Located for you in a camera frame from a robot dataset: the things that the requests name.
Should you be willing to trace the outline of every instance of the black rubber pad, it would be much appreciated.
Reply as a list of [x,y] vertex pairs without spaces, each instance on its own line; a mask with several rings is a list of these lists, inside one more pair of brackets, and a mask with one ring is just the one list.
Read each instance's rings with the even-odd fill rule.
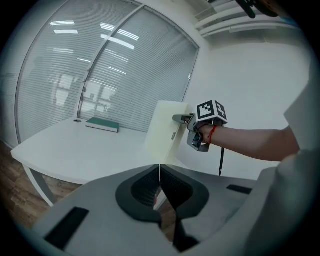
[[88,213],[86,209],[73,208],[45,237],[45,240],[63,250]]
[[228,190],[236,191],[242,194],[249,195],[252,191],[252,188],[244,187],[244,186],[238,186],[238,185],[229,185],[227,187]]

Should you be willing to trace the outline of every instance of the window blinds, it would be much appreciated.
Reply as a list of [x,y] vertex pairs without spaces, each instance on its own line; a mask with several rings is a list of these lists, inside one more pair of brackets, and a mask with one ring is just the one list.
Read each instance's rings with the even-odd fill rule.
[[0,138],[11,148],[19,145],[16,132],[15,100],[21,67],[33,38],[64,0],[38,1],[11,34],[0,55]]
[[[101,37],[106,31],[101,28]],[[197,54],[173,25],[146,9],[109,39],[83,92],[80,118],[147,132],[158,101],[181,102]]]
[[138,6],[70,0],[45,25],[26,58],[17,98],[21,142],[74,115],[83,77],[104,38]]

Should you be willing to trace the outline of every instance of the wrist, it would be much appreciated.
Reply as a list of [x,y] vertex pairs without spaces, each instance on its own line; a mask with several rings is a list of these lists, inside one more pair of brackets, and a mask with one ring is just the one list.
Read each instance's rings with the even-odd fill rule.
[[205,125],[199,129],[199,132],[202,133],[202,142],[203,143],[211,143],[210,142],[210,133],[213,130],[214,126],[212,124]]

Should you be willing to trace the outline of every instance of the table leg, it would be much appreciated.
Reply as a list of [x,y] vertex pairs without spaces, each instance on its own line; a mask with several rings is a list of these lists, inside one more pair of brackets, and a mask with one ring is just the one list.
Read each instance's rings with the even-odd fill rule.
[[160,194],[158,195],[158,197],[156,198],[156,204],[155,206],[153,207],[153,209],[155,211],[159,210],[159,208],[164,204],[164,202],[166,201],[167,197],[164,193],[163,190],[161,190]]
[[23,168],[28,175],[32,185],[35,187],[36,191],[42,196],[42,198],[47,202],[48,205],[51,207],[57,201],[54,194],[51,192],[50,188],[48,187],[44,177],[41,173],[30,169],[29,167],[23,164]]

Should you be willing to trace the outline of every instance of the glass wall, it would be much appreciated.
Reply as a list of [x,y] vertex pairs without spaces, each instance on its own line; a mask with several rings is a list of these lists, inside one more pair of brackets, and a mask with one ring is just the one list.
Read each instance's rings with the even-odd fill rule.
[[80,118],[98,117],[147,132],[158,101],[183,100],[196,53],[173,25],[140,10],[109,39],[97,60]]
[[119,0],[70,0],[50,19],[26,57],[18,85],[21,142],[74,115],[84,75],[104,41],[101,24],[116,26],[137,7]]
[[18,82],[20,142],[75,116],[82,92],[78,117],[142,132],[148,131],[159,100],[183,100],[197,47],[146,8],[116,30],[139,5],[70,0],[51,17],[33,42]]

